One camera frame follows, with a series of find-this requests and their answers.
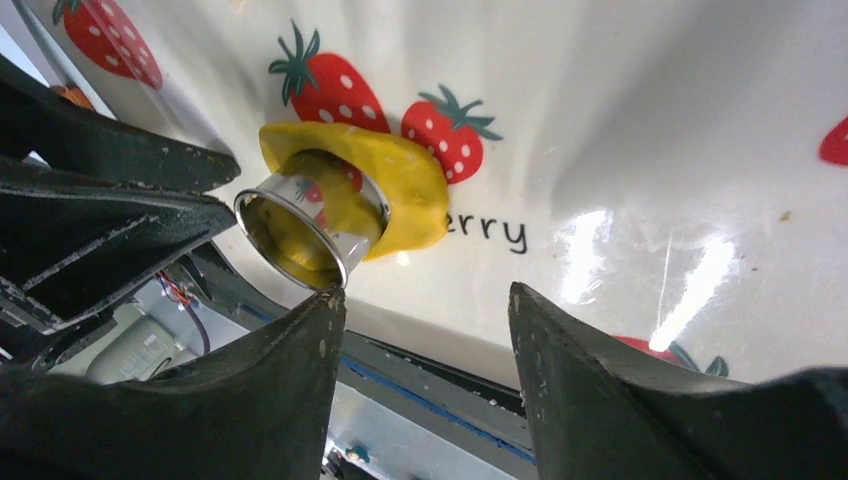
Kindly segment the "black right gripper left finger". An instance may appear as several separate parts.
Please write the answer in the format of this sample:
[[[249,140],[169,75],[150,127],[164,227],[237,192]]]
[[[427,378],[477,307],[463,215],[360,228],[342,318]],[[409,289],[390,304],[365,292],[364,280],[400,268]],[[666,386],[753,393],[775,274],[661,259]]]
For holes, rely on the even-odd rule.
[[[346,320],[338,287],[145,381],[1,374],[5,479],[316,479]]]

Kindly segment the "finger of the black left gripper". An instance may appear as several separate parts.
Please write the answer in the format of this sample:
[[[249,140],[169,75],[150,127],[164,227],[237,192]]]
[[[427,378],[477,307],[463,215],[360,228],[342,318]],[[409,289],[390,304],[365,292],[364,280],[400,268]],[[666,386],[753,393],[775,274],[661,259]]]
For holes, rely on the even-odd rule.
[[[53,168],[111,182],[205,193],[241,174],[230,155],[75,105],[1,59],[1,156],[36,152]]]
[[[234,223],[210,196],[2,159],[1,318],[66,329]]]

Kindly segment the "white strawberry rectangular tray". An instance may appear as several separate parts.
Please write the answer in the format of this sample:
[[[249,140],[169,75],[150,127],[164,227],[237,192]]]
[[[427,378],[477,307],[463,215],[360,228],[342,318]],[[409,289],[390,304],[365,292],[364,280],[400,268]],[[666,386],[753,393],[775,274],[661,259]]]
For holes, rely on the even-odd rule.
[[[39,74],[221,149],[385,125],[442,160],[448,231],[359,264],[353,330],[507,385],[520,281],[758,382],[847,363],[843,1],[5,1]]]

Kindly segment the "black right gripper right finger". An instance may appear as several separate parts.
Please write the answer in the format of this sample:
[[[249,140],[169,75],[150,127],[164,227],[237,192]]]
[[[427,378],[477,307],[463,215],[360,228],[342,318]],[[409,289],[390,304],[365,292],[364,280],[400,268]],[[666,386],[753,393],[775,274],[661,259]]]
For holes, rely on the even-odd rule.
[[[847,372],[744,384],[639,351],[526,284],[509,326],[543,479],[843,479]]]

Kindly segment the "yellow dough piece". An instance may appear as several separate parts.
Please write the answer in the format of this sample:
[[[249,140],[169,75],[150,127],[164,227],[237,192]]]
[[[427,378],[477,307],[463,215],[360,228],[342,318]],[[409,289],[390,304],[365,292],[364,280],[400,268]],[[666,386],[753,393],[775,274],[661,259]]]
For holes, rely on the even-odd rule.
[[[447,233],[439,162],[400,137],[346,124],[269,124],[269,176],[237,196],[254,248],[296,285],[345,286],[363,260],[429,247]]]

